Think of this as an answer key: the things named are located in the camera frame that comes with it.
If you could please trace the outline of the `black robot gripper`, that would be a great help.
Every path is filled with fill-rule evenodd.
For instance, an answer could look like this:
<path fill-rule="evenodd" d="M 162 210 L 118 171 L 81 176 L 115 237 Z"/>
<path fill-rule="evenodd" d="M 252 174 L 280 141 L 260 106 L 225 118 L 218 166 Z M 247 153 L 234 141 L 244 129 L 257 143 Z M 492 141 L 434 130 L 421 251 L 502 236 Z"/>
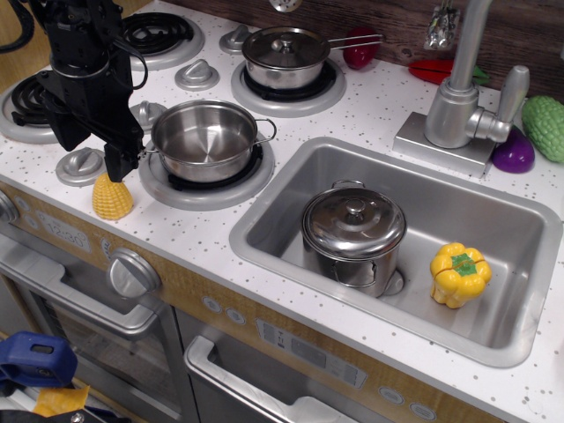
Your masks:
<path fill-rule="evenodd" d="M 67 152 L 94 135 L 107 144 L 105 162 L 111 182 L 138 168 L 141 128 L 129 109 L 134 85 L 130 59 L 142 56 L 123 39 L 108 45 L 67 39 L 51 41 L 51 69 L 37 81 L 43 86 L 48 124 Z"/>

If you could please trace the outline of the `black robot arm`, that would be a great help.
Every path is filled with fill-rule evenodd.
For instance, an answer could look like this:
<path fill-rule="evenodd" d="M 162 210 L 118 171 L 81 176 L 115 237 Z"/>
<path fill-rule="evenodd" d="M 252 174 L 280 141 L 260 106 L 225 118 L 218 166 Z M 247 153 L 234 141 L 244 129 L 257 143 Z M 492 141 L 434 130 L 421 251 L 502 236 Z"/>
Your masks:
<path fill-rule="evenodd" d="M 50 70 L 38 74 L 48 124 L 68 152 L 94 135 L 104 141 L 109 179 L 137 169 L 143 130 L 130 112 L 138 86 L 123 38 L 122 9 L 112 1 L 32 1 L 48 36 Z"/>

